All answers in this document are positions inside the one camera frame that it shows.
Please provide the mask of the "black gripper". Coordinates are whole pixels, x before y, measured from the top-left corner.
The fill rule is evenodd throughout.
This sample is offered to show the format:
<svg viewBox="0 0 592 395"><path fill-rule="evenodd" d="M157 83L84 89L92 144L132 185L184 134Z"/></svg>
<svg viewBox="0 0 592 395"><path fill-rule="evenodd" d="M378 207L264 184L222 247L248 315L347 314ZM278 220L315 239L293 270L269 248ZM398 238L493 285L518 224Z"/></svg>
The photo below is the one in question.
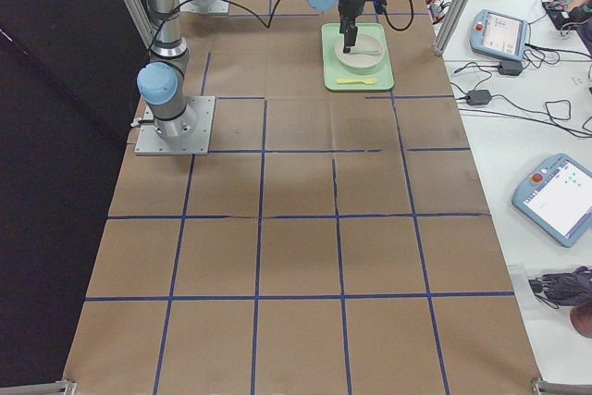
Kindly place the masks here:
<svg viewBox="0 0 592 395"><path fill-rule="evenodd" d="M348 54L356 45L355 20L364 12L365 0L339 0L340 34L343 37L342 53Z"/></svg>

